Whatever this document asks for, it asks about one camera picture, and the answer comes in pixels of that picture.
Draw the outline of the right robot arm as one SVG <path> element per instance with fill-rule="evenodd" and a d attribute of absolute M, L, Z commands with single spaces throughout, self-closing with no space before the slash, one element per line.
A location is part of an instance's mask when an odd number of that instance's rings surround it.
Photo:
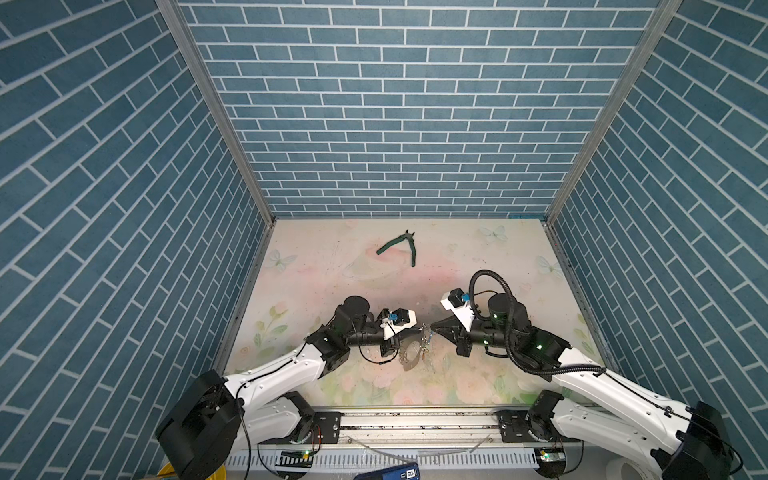
<path fill-rule="evenodd" d="M 526 306 L 496 272 L 482 269 L 467 289 L 445 293 L 451 316 L 431 328 L 467 357 L 476 344 L 494 358 L 556 385 L 526 414 L 540 441 L 575 439 L 613 452 L 659 479 L 728 479 L 744 460 L 721 413 L 648 390 L 590 359 L 564 338 L 534 326 Z"/>

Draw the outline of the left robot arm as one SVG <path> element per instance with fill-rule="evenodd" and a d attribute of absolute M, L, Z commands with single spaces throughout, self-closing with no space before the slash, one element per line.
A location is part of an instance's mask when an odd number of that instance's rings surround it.
<path fill-rule="evenodd" d="M 300 347 L 243 373 L 198 376 L 158 424 L 155 437 L 179 479 L 206 479 L 230 454 L 273 439 L 298 441 L 311 431 L 314 411 L 298 388 L 338 369 L 352 349 L 376 346 L 397 358 L 403 340 L 420 331 L 414 311 L 384 309 L 350 296 Z"/>

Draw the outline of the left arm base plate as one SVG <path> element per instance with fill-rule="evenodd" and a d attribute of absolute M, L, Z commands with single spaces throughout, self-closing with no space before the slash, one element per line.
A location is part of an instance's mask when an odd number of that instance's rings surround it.
<path fill-rule="evenodd" d="M 339 411 L 317 411 L 304 416 L 298 424 L 297 442 L 300 444 L 337 444 L 341 431 L 342 413 Z"/>

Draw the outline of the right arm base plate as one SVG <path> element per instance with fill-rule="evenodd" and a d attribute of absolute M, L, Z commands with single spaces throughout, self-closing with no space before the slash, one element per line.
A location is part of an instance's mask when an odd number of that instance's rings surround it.
<path fill-rule="evenodd" d="M 503 443 L 539 442 L 530 429 L 526 410 L 503 409 L 495 413 Z"/>

